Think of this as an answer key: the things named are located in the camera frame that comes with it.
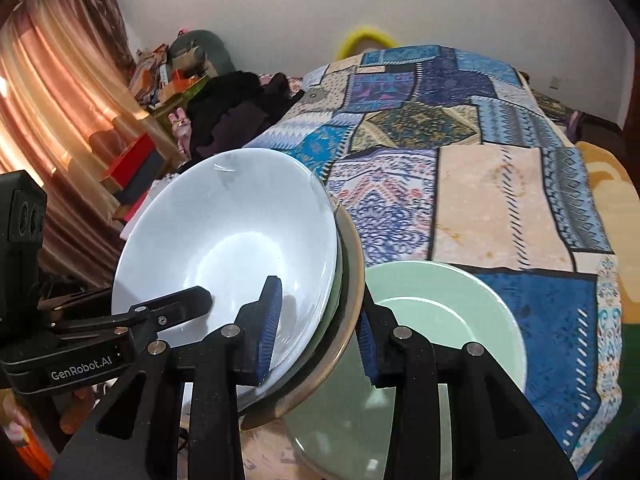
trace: plate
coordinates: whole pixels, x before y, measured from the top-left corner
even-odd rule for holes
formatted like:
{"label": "plate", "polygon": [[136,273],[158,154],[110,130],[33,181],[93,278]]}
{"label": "plate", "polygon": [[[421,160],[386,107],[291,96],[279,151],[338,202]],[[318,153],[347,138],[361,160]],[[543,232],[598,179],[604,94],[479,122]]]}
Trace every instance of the plate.
{"label": "plate", "polygon": [[326,303],[324,314],[322,314],[322,319],[320,320],[318,328],[316,328],[311,341],[306,345],[306,348],[303,350],[300,357],[297,358],[296,362],[290,367],[287,367],[288,369],[284,371],[282,370],[283,364],[285,364],[286,361],[280,363],[269,372],[263,384],[239,396],[238,411],[244,410],[247,406],[256,403],[258,400],[271,395],[283,387],[284,384],[286,384],[287,381],[289,381],[290,378],[292,378],[300,368],[309,361],[316,351],[316,347],[322,341],[324,333],[329,328],[329,324],[334,318],[335,311],[338,309],[338,302],[340,301],[340,287],[342,285],[342,246],[339,236],[337,239],[337,247],[338,252],[335,259],[334,284],[331,287],[331,293],[329,294],[329,300]]}
{"label": "plate", "polygon": [[[367,284],[376,303],[389,307],[398,323],[436,344],[461,348],[478,341],[524,390],[522,335],[507,306],[480,280],[436,262],[393,262],[367,269]],[[441,385],[443,478],[451,473],[446,391]],[[284,423],[294,450],[325,478],[382,480],[394,402],[394,388],[377,390],[370,385],[353,336],[327,380],[285,415]]]}
{"label": "plate", "polygon": [[282,418],[293,410],[331,374],[347,348],[355,330],[364,295],[364,255],[356,227],[343,206],[335,213],[342,245],[342,290],[334,318],[318,344],[316,351],[284,386],[242,414],[241,429],[252,430]]}
{"label": "plate", "polygon": [[181,346],[233,322],[274,274],[283,303],[270,368],[292,365],[322,319],[336,236],[332,204],[302,163],[260,148],[220,153],[172,181],[142,214],[118,263],[111,309],[203,286],[210,313],[159,334]]}

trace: bed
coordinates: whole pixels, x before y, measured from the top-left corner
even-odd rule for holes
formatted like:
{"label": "bed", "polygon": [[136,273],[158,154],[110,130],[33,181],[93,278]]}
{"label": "bed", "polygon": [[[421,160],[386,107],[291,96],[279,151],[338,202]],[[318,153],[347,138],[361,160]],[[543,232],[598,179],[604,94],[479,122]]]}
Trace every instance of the bed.
{"label": "bed", "polygon": [[[491,286],[524,336],[526,396],[579,468],[622,400],[618,258],[588,146],[569,142],[514,68],[444,46],[334,62],[302,88],[247,146],[314,171],[353,218],[368,266],[436,260]],[[242,437],[247,478],[318,477],[279,423]]]}

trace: patterned fabric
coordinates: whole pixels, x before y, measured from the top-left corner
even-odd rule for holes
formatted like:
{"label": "patterned fabric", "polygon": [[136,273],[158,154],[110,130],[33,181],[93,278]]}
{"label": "patterned fabric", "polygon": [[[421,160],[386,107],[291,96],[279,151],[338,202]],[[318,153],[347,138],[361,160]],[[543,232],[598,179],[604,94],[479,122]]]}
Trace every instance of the patterned fabric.
{"label": "patterned fabric", "polygon": [[546,195],[565,243],[577,250],[611,252],[580,150],[543,148],[542,155]]}
{"label": "patterned fabric", "polygon": [[471,102],[478,106],[482,142],[528,148],[564,145],[542,115],[499,99],[474,96]]}
{"label": "patterned fabric", "polygon": [[526,395],[580,466],[622,398],[622,311],[579,151],[515,69],[478,54],[383,50],[305,81],[255,142],[326,182],[367,265],[431,259],[494,288],[526,340]]}

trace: orange curtain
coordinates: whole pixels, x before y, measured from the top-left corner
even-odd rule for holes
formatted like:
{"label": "orange curtain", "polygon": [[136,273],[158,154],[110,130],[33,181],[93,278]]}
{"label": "orange curtain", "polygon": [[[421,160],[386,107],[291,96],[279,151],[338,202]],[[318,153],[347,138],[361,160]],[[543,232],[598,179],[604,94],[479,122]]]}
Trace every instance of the orange curtain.
{"label": "orange curtain", "polygon": [[178,151],[127,89],[83,0],[25,0],[0,30],[0,173],[48,195],[40,265],[110,285],[123,242],[104,171],[143,132]]}

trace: white bowl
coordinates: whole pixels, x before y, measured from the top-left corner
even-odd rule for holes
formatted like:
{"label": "white bowl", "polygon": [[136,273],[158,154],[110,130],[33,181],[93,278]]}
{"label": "white bowl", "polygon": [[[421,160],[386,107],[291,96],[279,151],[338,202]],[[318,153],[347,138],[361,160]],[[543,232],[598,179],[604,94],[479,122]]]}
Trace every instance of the white bowl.
{"label": "white bowl", "polygon": [[270,368],[293,364],[324,313],[336,236],[324,187],[302,163],[260,148],[220,153],[176,178],[140,217],[118,263],[111,310],[206,288],[214,300],[207,316],[159,334],[180,346],[234,322],[275,275],[284,300]]}

